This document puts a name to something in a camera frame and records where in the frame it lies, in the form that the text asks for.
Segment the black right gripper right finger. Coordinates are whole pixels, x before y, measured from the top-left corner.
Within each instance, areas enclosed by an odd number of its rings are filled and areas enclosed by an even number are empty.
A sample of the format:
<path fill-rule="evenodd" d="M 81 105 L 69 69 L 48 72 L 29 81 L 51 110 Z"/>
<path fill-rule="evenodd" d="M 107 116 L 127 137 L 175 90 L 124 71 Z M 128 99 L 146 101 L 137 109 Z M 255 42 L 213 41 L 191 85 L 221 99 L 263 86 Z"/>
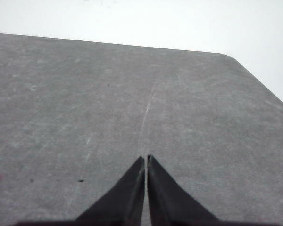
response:
<path fill-rule="evenodd" d="M 221 222 L 184 191 L 153 155 L 148 155 L 147 169 L 153 226 L 206 226 Z"/>

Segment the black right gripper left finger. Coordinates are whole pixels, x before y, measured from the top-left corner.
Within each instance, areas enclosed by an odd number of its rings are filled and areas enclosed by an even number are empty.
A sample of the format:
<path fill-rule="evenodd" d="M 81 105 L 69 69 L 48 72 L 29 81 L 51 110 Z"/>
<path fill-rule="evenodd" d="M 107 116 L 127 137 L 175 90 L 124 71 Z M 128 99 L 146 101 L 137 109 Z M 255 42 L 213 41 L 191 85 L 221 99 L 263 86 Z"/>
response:
<path fill-rule="evenodd" d="M 145 160 L 139 157 L 76 221 L 86 226 L 140 226 L 144 195 Z"/>

